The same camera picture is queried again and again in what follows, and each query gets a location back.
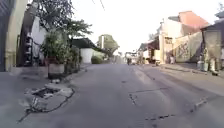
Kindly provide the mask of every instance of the bush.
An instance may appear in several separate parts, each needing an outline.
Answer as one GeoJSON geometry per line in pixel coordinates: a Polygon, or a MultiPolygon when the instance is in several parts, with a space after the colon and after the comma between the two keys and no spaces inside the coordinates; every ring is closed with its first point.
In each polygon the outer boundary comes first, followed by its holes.
{"type": "Polygon", "coordinates": [[[103,63],[103,60],[98,56],[92,56],[91,62],[92,64],[101,64],[103,63]]]}

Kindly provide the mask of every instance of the graffiti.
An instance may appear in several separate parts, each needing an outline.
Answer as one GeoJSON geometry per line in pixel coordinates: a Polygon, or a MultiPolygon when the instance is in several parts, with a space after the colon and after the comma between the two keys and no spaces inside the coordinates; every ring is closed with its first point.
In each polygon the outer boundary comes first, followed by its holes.
{"type": "Polygon", "coordinates": [[[178,47],[178,50],[177,50],[178,58],[187,59],[189,57],[189,54],[190,52],[189,52],[188,42],[181,44],[178,47]]]}

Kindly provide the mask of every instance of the potted plant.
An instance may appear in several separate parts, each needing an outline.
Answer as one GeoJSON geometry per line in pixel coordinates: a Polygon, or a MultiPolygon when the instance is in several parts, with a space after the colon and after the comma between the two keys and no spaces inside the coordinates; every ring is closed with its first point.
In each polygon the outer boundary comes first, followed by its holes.
{"type": "Polygon", "coordinates": [[[60,38],[59,33],[50,32],[41,45],[41,51],[44,54],[45,60],[47,60],[48,78],[61,78],[65,70],[67,44],[60,38]]]}

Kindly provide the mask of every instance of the curb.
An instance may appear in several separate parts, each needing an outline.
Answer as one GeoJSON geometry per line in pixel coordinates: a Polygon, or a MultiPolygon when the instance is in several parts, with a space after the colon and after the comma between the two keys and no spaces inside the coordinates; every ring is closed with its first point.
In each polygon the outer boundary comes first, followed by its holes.
{"type": "Polygon", "coordinates": [[[202,71],[195,70],[195,69],[172,68],[172,67],[167,67],[167,66],[160,66],[160,67],[161,68],[165,68],[165,69],[169,69],[169,70],[175,70],[175,71],[181,71],[181,72],[191,72],[191,73],[195,73],[195,74],[208,75],[207,72],[202,72],[202,71]]]}

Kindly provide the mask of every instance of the gate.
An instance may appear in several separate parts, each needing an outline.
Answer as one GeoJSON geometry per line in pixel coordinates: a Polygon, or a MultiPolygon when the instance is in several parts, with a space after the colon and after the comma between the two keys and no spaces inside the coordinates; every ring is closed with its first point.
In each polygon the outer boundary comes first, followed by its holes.
{"type": "Polygon", "coordinates": [[[5,45],[9,18],[15,0],[0,0],[0,72],[5,71],[5,45]]]}

